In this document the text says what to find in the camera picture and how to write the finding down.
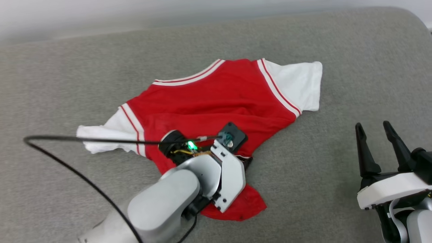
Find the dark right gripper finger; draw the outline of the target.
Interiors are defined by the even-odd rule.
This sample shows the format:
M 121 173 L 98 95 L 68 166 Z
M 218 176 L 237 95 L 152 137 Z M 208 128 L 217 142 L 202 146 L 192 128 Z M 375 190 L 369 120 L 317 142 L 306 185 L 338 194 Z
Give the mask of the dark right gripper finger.
M 389 121 L 383 121 L 383 127 L 387 136 L 387 139 L 391 142 L 396 158 L 398 160 L 398 172 L 410 172 L 411 169 L 411 152 L 405 145 L 403 140 L 397 134 L 393 126 Z
M 375 163 L 371 151 L 367 145 L 367 136 L 361 125 L 355 125 L 355 135 L 358 152 L 358 165 L 361 178 L 367 178 L 381 173 L 380 166 Z

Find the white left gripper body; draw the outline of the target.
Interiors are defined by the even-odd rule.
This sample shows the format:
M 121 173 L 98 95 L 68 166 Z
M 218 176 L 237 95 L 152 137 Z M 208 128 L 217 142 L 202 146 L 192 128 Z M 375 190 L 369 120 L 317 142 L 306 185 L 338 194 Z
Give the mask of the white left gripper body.
M 198 213 L 213 203 L 224 213 L 246 185 L 244 164 L 234 155 L 238 147 L 234 135 L 221 131 L 213 137 L 186 139 L 178 130 L 168 132 L 159 150 L 174 164 L 163 176 L 161 189 L 170 190 L 168 207 L 173 213 Z

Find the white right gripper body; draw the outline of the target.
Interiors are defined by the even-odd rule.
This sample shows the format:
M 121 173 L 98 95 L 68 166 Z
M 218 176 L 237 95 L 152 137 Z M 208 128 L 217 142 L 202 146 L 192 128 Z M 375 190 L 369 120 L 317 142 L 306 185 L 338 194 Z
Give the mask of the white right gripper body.
M 422 179 L 415 172 L 381 174 L 360 169 L 360 176 L 361 186 L 357 202 L 363 210 L 431 189 L 431 182 Z

